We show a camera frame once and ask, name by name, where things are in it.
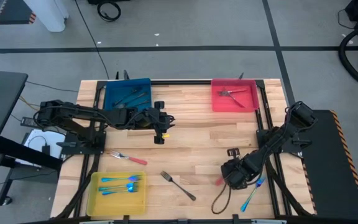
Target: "white object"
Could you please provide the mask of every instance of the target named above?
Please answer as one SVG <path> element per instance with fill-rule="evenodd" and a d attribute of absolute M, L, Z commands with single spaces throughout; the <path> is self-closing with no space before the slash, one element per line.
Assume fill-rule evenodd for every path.
<path fill-rule="evenodd" d="M 62 0 L 24 0 L 50 32 L 65 30 L 68 12 Z"/>
<path fill-rule="evenodd" d="M 32 130 L 29 134 L 29 137 L 27 137 L 27 140 L 24 143 L 24 146 L 27 146 L 31 149 L 34 149 L 36 151 L 42 152 L 42 146 L 45 145 L 45 140 L 42 137 L 36 137 L 36 136 L 42 136 L 47 140 L 47 144 L 50 146 L 50 155 L 59 159 L 60 153 L 62 152 L 62 147 L 56 145 L 56 142 L 64 142 L 65 136 L 53 131 L 41 131 L 41 130 Z M 37 164 L 32 164 L 31 162 L 24 161 L 22 159 L 16 159 L 16 162 L 19 162 L 21 164 L 30 165 L 30 166 L 36 166 L 41 167 Z"/>

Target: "wooden plank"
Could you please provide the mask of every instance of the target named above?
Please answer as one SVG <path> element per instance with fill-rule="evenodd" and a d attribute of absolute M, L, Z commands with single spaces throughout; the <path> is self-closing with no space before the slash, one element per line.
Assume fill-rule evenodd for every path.
<path fill-rule="evenodd" d="M 287 106 L 280 80 L 265 80 L 267 97 L 274 125 L 284 122 Z M 95 80 L 81 82 L 77 103 L 92 106 L 96 88 Z M 212 201 L 222 190 L 215 186 L 221 176 L 220 165 L 226 162 L 226 150 L 238 147 L 242 154 L 257 149 L 255 130 L 257 122 L 255 113 L 213 113 L 211 110 L 211 88 L 209 85 L 163 85 L 153 86 L 152 99 L 165 101 L 165 111 L 176 118 L 174 128 L 168 130 L 170 137 L 164 145 L 153 142 L 154 132 L 118 131 L 107 128 L 106 151 L 114 149 L 134 157 L 148 161 L 147 166 L 128 160 L 119 160 L 103 154 L 99 171 L 140 171 L 147 174 L 147 208 L 143 215 L 131 215 L 131 219 L 221 219 L 232 218 L 239 214 L 240 218 L 272 218 L 268 184 L 264 184 L 252 199 L 246 212 L 240 207 L 252 191 L 252 187 L 244 190 L 233 190 L 231 202 L 220 215 L 211 212 Z M 264 126 L 267 127 L 264 110 L 261 108 Z M 87 126 L 89 122 L 78 121 Z M 53 202 L 51 216 L 61 212 L 70 201 L 78 187 L 83 156 L 75 156 L 63 167 L 57 186 L 57 194 Z M 313 212 L 302 164 L 299 159 L 282 155 L 283 170 L 288 188 L 305 206 Z M 185 189 L 197 197 L 191 201 L 176 186 L 165 181 L 159 173 L 164 170 L 171 174 Z M 215 205 L 220 210 L 226 203 L 228 189 Z M 81 214 L 85 214 L 87 194 L 84 194 Z M 122 219 L 120 217 L 97 217 Z"/>

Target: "gray floor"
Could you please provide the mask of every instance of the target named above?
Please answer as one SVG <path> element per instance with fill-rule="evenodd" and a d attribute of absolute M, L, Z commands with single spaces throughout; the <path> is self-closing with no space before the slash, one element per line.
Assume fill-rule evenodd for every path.
<path fill-rule="evenodd" d="M 337 24 L 336 14 L 349 0 L 268 0 L 281 46 L 337 46 L 350 30 Z M 0 25 L 0 49 L 93 47 L 73 1 L 66 29 L 50 33 L 36 20 L 32 25 Z M 272 46 L 262 1 L 259 0 L 133 0 L 120 2 L 122 17 L 102 21 L 96 7 L 78 0 L 99 47 L 192 45 Z M 351 26 L 345 14 L 343 23 Z M 358 39 L 352 40 L 358 45 Z M 358 52 L 348 52 L 356 65 Z M 128 70 L 131 78 L 281 78 L 272 51 L 102 52 L 110 77 Z M 345 71 L 336 52 L 283 52 L 296 100 L 316 109 L 336 110 L 358 170 L 358 83 Z M 80 80 L 105 79 L 97 53 L 0 54 L 0 70 L 24 72 L 32 82 L 77 90 Z M 75 93 L 27 84 L 22 96 L 30 103 L 61 99 L 74 102 Z M 13 115 L 34 111 L 18 102 Z M 9 119 L 2 135 L 20 142 L 29 128 Z M 7 170 L 0 170 L 0 182 Z M 0 223 L 46 220 L 55 181 L 15 181 L 9 195 L 14 204 L 0 207 Z"/>

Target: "fork with red handle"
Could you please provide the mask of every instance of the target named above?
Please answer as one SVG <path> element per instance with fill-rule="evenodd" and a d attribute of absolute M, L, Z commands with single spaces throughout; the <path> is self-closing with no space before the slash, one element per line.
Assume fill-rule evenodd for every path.
<path fill-rule="evenodd" d="M 137 159 L 131 156 L 125 156 L 124 154 L 120 153 L 120 152 L 116 152 L 116 151 L 110 151 L 109 153 L 111 156 L 114 156 L 115 158 L 118 159 L 129 159 L 130 161 L 134 161 L 137 162 L 139 164 L 143 164 L 143 165 L 147 165 L 147 161 L 144 161 L 143 159 Z"/>

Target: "pink tray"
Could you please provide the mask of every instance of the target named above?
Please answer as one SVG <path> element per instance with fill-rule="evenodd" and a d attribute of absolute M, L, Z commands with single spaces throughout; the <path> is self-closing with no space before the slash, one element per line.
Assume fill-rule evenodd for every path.
<path fill-rule="evenodd" d="M 236 103 L 230 96 L 221 96 L 219 91 L 242 90 L 238 93 L 231 93 L 239 103 Z M 214 112 L 254 112 L 259 108 L 258 93 L 255 80 L 239 79 L 212 79 L 212 110 Z"/>

